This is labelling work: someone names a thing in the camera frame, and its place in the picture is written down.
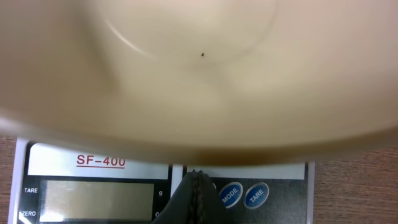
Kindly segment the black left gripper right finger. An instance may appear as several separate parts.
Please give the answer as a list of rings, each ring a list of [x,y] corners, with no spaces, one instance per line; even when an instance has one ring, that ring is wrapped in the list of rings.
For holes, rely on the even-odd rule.
[[[209,175],[199,171],[196,178],[196,223],[233,224]]]

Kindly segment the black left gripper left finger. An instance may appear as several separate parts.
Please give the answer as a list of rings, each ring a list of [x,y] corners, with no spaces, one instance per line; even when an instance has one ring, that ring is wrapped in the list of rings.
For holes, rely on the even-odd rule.
[[[196,223],[194,183],[196,172],[188,172],[171,199],[151,224],[189,224]]]

